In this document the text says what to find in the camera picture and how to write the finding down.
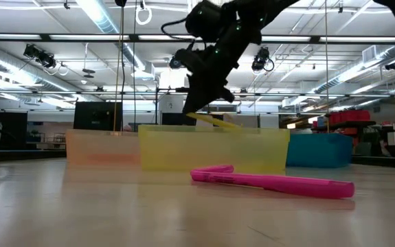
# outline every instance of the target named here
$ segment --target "ceiling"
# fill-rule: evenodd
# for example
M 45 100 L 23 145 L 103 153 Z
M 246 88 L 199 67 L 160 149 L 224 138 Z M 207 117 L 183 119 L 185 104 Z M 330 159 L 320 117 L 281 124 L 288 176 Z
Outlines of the ceiling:
M 36 7 L 42 6 L 63 6 L 63 0 L 0 0 L 0 6 L 5 7 Z M 115 7 L 113 0 L 104 0 L 110 7 L 109 12 L 115 23 L 120 23 L 120 9 Z M 181 11 L 169 11 L 153 8 L 153 17 L 146 25 L 140 25 L 135 21 L 135 9 L 126 8 L 124 11 L 124 32 L 126 34 L 161 34 L 160 26 L 168 21 L 182 19 L 187 14 L 188 2 L 193 0 L 146 0 L 147 6 L 163 8 L 176 8 Z M 337 13 L 340 0 L 327 1 L 327 6 L 331 11 L 325 14 L 312 14 L 311 12 L 302 14 L 301 11 L 324 12 L 324 0 L 301 0 L 292 5 L 289 11 L 281 13 L 271 24 L 265 27 L 263 34 L 268 35 L 351 35 L 351 36 L 395 36 L 395 18 L 387 8 L 373 3 L 370 7 L 354 17 L 354 12 L 363 7 L 367 0 L 343 0 L 345 12 Z M 69 1 L 72 6 L 70 10 L 64 8 L 43 10 L 0 10 L 0 33 L 67 33 L 72 34 L 96 34 L 99 29 L 81 9 L 77 8 L 75 1 Z M 135 5 L 134 1 L 128 1 L 127 6 Z M 141 20 L 147 18 L 147 11 L 142 11 L 139 15 Z M 183 24 L 168 28 L 168 31 L 176 34 L 186 34 Z M 67 75 L 55 75 L 78 88 L 92 91 L 97 86 L 103 86 L 108 91 L 114 91 L 118 81 L 121 90 L 124 75 L 117 65 L 117 47 L 113 43 L 91 43 L 87 52 L 85 67 L 96 71 L 93 79 L 83 78 L 85 46 L 82 43 L 36 43 L 37 47 L 55 54 L 55 58 L 70 69 Z M 135 53 L 142 60 L 152 62 L 159 75 L 168 69 L 167 59 L 171 58 L 176 50 L 186 48 L 185 43 L 130 43 Z M 0 42 L 0 50 L 17 58 L 28 61 L 23 56 L 26 43 L 24 42 Z M 318 82 L 326 77 L 327 69 L 333 73 L 347 64 L 361 58 L 362 51 L 367 49 L 366 45 L 283 45 L 269 44 L 272 57 L 275 62 L 273 72 L 261 74 L 258 77 L 250 69 L 253 57 L 259 50 L 259 46 L 250 45 L 241 59 L 240 68 L 233 70 L 227 80 L 231 91 L 239 91 L 240 88 L 247 88 L 249 92 L 301 92 L 301 82 Z M 305 60 L 308 53 L 315 50 L 311 56 Z M 130 65 L 125 67 L 125 81 L 128 86 L 125 91 L 133 90 L 133 84 L 138 91 L 154 90 L 154 81 L 135 80 L 131 76 Z M 370 80 L 376 80 L 380 74 L 371 73 L 366 78 L 359 78 L 355 83 L 364 84 Z M 111 99 L 114 96 L 101 96 L 102 99 Z M 264 101 L 281 101 L 283 97 L 266 97 Z

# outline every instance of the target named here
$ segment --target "shelf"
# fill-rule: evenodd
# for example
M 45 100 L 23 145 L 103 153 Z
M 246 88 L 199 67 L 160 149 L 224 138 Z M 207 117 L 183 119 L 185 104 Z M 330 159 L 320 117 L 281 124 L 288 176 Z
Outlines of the shelf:
M 336 130 L 338 128 L 364 128 L 367 126 L 375 125 L 375 121 L 345 121 L 342 123 L 336 123 L 330 126 L 330 130 Z M 312 128 L 312 131 L 325 131 L 327 126 Z

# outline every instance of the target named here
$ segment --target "pink marker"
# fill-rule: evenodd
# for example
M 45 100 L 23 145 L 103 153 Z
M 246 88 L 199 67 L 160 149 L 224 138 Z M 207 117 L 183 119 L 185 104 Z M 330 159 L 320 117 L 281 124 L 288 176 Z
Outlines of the pink marker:
M 191 177 L 194 181 L 199 182 L 262 187 L 263 189 L 299 196 L 337 199 L 351 198 L 354 195 L 354 184 L 352 182 L 290 176 L 230 174 L 229 171 L 234 170 L 233 166 L 230 167 L 232 168 L 230 169 L 224 165 L 223 167 L 195 169 L 191 171 Z

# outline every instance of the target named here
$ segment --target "floor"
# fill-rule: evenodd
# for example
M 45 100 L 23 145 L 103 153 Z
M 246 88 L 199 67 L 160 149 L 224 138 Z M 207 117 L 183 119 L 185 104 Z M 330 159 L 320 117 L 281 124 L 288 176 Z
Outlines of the floor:
M 325 200 L 65 163 L 0 163 L 0 246 L 395 246 L 392 168 L 287 171 L 355 182 Z

